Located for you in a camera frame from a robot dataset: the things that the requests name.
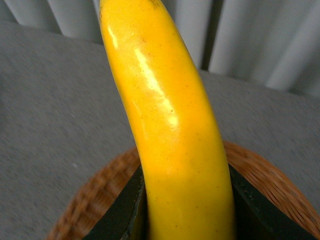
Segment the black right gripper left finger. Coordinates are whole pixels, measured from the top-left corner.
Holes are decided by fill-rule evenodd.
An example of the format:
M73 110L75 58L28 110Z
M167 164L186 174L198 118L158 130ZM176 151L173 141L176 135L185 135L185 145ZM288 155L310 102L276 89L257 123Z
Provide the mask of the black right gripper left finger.
M142 167L139 166L85 240L145 240L147 197Z

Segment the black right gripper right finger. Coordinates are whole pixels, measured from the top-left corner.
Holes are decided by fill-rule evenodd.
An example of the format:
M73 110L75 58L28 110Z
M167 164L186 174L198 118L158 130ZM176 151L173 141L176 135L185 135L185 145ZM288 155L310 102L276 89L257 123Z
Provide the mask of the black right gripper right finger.
M318 240L320 217L276 167L229 166L239 240Z

